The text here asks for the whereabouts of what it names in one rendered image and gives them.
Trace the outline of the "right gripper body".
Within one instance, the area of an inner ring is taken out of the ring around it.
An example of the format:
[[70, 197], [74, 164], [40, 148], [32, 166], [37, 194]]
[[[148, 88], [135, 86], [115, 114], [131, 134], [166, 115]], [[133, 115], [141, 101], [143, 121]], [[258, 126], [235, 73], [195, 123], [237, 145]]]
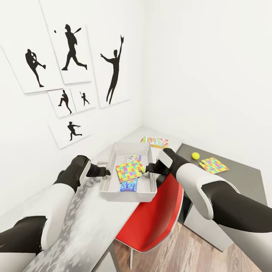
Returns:
[[168, 175], [168, 170], [161, 170], [159, 167], [157, 167], [157, 163], [149, 163], [149, 172], [164, 176]]

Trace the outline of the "board game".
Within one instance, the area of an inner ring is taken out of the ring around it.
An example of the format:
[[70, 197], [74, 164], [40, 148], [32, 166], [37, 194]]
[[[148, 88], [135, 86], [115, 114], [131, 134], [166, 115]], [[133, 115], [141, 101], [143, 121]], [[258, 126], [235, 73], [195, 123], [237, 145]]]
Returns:
[[128, 162], [133, 162], [136, 160], [141, 161], [141, 156], [140, 155], [126, 155], [125, 160], [124, 160], [124, 164], [126, 164]]
[[136, 192], [138, 177], [122, 182], [121, 192]]
[[168, 149], [169, 140], [145, 136], [144, 138], [142, 138], [141, 143], [142, 142], [148, 142], [151, 144], [152, 147]]

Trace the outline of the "jigsaw puzzle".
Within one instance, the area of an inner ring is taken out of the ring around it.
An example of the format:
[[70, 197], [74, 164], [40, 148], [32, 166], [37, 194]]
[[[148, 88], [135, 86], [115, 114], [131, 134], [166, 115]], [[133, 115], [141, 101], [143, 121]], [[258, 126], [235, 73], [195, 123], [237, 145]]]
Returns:
[[201, 165], [205, 171], [210, 172], [212, 174], [228, 170], [228, 168], [220, 161], [218, 161], [216, 158], [202, 160], [199, 163], [199, 165]]
[[139, 160], [128, 162], [126, 164], [116, 166], [120, 182], [141, 176], [140, 171], [145, 173], [145, 168]]

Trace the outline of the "toy box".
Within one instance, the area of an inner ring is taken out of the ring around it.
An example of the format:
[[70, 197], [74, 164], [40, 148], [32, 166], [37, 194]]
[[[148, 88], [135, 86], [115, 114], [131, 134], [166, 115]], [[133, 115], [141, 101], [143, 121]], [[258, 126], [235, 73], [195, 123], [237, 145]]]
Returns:
[[122, 202], [152, 202], [157, 193], [155, 173], [140, 171], [136, 192], [121, 192], [120, 182], [116, 166], [124, 164], [126, 155], [140, 155], [141, 164], [146, 170], [149, 163], [153, 163], [151, 144], [148, 142], [114, 142], [109, 155], [109, 164], [106, 170], [111, 175], [102, 176], [99, 193], [106, 201]]

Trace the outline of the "tennis ball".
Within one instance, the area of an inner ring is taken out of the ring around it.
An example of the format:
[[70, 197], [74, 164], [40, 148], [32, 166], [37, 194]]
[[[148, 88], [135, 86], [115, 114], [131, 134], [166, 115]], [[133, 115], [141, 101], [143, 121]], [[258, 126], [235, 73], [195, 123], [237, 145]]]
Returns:
[[199, 154], [198, 154], [197, 152], [194, 152], [194, 153], [192, 154], [192, 158], [193, 158], [194, 160], [198, 160], [198, 159], [199, 159]]

